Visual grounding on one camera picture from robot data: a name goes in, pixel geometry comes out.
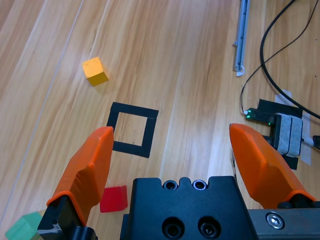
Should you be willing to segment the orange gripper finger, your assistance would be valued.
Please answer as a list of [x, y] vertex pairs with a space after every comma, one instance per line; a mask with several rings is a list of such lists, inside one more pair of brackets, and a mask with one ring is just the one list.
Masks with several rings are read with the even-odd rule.
[[301, 199], [311, 206], [309, 194], [284, 158], [253, 128], [232, 123], [229, 137], [236, 164], [248, 194], [265, 209]]
[[69, 160], [47, 202], [37, 233], [44, 240], [96, 240], [87, 225], [91, 209], [102, 199], [109, 175], [114, 129], [96, 129]]

